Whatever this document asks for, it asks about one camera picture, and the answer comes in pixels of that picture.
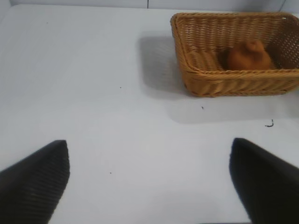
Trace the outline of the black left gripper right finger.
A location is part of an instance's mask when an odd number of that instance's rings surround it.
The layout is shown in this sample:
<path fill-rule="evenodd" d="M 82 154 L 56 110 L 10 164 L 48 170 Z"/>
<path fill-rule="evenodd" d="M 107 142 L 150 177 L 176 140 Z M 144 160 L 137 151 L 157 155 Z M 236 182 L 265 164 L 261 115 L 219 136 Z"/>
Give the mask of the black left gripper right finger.
<path fill-rule="evenodd" d="M 299 169 L 244 138 L 235 138 L 229 171 L 253 224 L 299 222 Z"/>

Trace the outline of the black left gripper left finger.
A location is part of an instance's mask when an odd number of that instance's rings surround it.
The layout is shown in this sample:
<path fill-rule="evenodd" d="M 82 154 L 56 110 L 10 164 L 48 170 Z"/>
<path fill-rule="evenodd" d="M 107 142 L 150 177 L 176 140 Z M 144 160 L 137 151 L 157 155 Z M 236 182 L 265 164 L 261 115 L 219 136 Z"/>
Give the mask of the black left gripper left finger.
<path fill-rule="evenodd" d="M 67 186 L 67 142 L 55 140 L 0 173 L 0 222 L 47 224 Z"/>

